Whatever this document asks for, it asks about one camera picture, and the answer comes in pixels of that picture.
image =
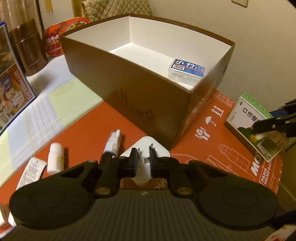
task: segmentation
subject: barcode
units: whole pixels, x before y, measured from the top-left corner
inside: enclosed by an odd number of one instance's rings
[[[232,117],[230,118],[230,122],[233,121],[234,118],[235,118],[235,115],[232,115]]]
[[[184,66],[177,65],[177,64],[173,64],[173,68],[175,68],[175,69],[180,69],[180,70],[184,70],[184,69],[185,69]]]

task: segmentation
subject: brown metal canister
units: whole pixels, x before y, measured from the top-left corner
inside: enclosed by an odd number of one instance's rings
[[[47,65],[48,60],[34,19],[11,30],[10,39],[27,76],[37,73]]]

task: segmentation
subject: small blue and white box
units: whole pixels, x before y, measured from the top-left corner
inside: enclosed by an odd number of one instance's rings
[[[192,88],[201,81],[204,75],[205,68],[203,66],[181,59],[174,59],[168,70],[169,79],[190,85]]]

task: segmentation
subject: beige curtain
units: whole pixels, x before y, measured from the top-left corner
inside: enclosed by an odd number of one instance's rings
[[[8,31],[34,18],[37,30],[42,36],[37,0],[0,0],[0,20],[5,21]]]

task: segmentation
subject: table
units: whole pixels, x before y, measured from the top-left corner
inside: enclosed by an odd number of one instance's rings
[[[203,161],[261,183],[277,193],[283,165],[281,154],[269,163],[262,161],[255,168],[254,156],[224,126],[234,105],[234,101],[216,91],[198,119],[170,151],[171,157],[181,163],[188,163],[190,160]],[[68,168],[90,159],[100,160],[110,132],[116,129],[120,129],[123,134],[119,153],[123,153],[145,136],[143,131],[103,102],[51,142],[59,142],[65,147],[65,168]],[[202,139],[196,136],[201,130],[207,133]],[[47,161],[49,147],[50,143],[35,156]],[[26,164],[0,188],[0,203],[8,204]]]
[[[68,69],[64,56],[28,77],[38,97],[0,136],[0,187],[24,161],[102,102]]]

